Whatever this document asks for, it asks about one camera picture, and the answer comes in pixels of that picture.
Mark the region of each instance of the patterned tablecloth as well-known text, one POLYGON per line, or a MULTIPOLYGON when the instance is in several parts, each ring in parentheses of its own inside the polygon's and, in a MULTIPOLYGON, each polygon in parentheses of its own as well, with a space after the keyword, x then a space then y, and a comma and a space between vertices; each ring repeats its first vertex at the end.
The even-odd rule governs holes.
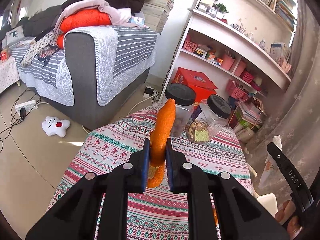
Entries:
MULTIPOLYGON (((127 118, 92 131, 72 160, 50 201, 51 208, 84 174, 111 172, 129 160, 131 153, 142 149, 145 137, 154 129, 160 103, 153 104, 127 118)), ((251 181, 246 161, 233 130, 224 128, 207 144, 193 144, 186 134, 171 137, 174 150, 204 171, 231 173, 248 191, 251 181)), ((188 237, 186 194, 169 191, 167 174, 159 187, 147 188, 144 194, 129 194, 127 237, 129 239, 184 240, 188 237)))
POLYGON ((14 57, 10 56, 7 61, 0 60, 0 93, 19 80, 19 73, 14 57))

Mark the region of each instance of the potted plant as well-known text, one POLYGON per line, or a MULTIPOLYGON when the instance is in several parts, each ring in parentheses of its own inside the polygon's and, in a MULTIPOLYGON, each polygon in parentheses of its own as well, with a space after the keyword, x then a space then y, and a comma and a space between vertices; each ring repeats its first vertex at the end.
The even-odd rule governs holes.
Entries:
POLYGON ((217 15, 216 15, 218 18, 223 19, 224 14, 225 14, 225 13, 228 13, 227 7, 226 7, 223 3, 217 3, 217 4, 214 4, 213 6, 214 6, 214 7, 217 9, 217 11, 218 11, 218 13, 217 13, 217 15))

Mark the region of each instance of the hand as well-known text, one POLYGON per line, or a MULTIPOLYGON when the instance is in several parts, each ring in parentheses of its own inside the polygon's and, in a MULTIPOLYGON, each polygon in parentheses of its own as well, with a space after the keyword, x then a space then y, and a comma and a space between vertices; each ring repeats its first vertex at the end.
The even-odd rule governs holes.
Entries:
MULTIPOLYGON (((284 219, 288 219, 295 211, 295 205, 292 200, 287 200, 282 204, 282 209, 280 209, 276 215, 275 219, 278 222, 285 222, 282 221, 284 219)), ((299 225, 298 216, 294 216, 290 219, 287 227, 288 234, 290 239, 294 239, 301 231, 302 227, 299 225)))

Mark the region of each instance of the green plant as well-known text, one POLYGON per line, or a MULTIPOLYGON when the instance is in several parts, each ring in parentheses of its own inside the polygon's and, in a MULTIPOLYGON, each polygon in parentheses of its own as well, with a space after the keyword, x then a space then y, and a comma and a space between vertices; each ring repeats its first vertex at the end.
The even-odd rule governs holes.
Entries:
POLYGON ((228 13, 227 7, 223 3, 217 3, 214 5, 214 7, 220 12, 220 13, 228 13))

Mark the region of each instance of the red heart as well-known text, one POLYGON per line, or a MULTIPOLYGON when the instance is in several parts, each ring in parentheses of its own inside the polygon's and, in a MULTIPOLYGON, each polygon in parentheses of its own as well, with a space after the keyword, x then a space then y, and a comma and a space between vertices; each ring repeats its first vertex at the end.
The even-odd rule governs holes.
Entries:
POLYGON ((56 127, 61 127, 62 126, 62 122, 57 122, 56 123, 56 127))

